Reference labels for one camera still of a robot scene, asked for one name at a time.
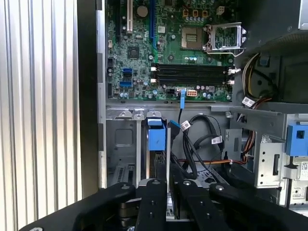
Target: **black ram slot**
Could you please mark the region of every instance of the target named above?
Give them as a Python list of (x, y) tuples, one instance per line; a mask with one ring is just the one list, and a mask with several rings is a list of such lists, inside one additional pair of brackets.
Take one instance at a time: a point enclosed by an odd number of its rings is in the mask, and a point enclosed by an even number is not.
[(201, 65), (155, 64), (153, 72), (160, 84), (205, 84), (221, 85), (227, 80), (228, 67)]

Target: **pci slot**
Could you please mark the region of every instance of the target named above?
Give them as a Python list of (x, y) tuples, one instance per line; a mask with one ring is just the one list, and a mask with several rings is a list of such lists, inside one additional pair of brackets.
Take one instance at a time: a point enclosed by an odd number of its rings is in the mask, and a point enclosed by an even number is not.
[(115, 10), (115, 38), (117, 42), (121, 41), (121, 1), (114, 1)]
[(133, 33), (133, 3), (134, 0), (127, 0), (127, 33)]
[(154, 64), (154, 78), (160, 84), (222, 85), (227, 81), (228, 68), (223, 66)]

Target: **white label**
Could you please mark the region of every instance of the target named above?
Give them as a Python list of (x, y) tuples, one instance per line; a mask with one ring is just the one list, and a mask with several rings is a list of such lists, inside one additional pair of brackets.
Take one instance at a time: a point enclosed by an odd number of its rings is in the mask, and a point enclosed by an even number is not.
[(166, 28), (165, 28), (164, 26), (159, 26), (158, 29), (157, 29), (157, 31), (158, 31), (159, 33), (164, 34), (164, 33), (166, 32)]
[(308, 180), (308, 162), (303, 162), (300, 170), (300, 179)]
[(190, 128), (191, 124), (186, 120), (184, 123), (181, 124), (182, 131), (185, 131), (186, 129)]
[(251, 107), (252, 105), (255, 104), (255, 101), (245, 97), (242, 101), (242, 104), (245, 104), (246, 106)]
[(222, 136), (218, 136), (212, 139), (212, 144), (222, 143)]

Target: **blue tab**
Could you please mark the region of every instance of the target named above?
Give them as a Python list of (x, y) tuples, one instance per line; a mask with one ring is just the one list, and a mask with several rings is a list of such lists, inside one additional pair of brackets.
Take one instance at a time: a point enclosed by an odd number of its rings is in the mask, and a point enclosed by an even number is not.
[(175, 122), (174, 120), (170, 120), (170, 123), (172, 123), (172, 124), (174, 124), (175, 126), (177, 126), (177, 127), (181, 127), (177, 122)]
[(149, 151), (166, 150), (166, 127), (162, 124), (161, 129), (149, 129)]
[(289, 125), (286, 143), (287, 155), (308, 156), (308, 125)]
[(162, 126), (163, 122), (161, 119), (148, 119), (149, 126)]
[(181, 109), (184, 109), (184, 107), (185, 107), (185, 93), (186, 93), (186, 90), (182, 89), (181, 90), (181, 99), (180, 99), (180, 108)]

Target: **metal bracket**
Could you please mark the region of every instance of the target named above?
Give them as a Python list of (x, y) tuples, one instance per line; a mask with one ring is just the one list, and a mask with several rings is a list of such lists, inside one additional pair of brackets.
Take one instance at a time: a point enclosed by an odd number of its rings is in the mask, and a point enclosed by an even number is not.
[[(233, 46), (222, 45), (218, 47), (216, 45), (216, 33), (219, 29), (228, 29), (228, 28), (236, 28), (236, 42)], [(246, 41), (245, 35), (247, 32), (244, 28), (242, 28), (242, 23), (227, 23), (227, 24), (219, 24), (219, 25), (206, 25), (204, 27), (204, 31), (208, 33), (208, 42), (202, 47), (206, 53), (210, 54), (233, 54), (234, 57), (239, 56), (244, 52), (244, 48), (242, 48), (242, 44)], [(243, 50), (241, 53), (235, 55), (232, 52), (225, 51), (234, 51), (234, 50)]]
[(144, 120), (143, 114), (135, 114), (136, 120), (136, 187), (141, 180), (141, 122)]
[(115, 119), (133, 119), (133, 114), (130, 111), (123, 111)]
[(146, 117), (147, 118), (152, 118), (152, 117), (157, 117), (157, 118), (161, 118), (162, 117), (162, 114), (158, 111), (152, 111), (152, 110), (149, 110), (146, 114)]
[(284, 183), (284, 164), (287, 155), (283, 153), (283, 143), (261, 143), (255, 156), (255, 187), (278, 188)]

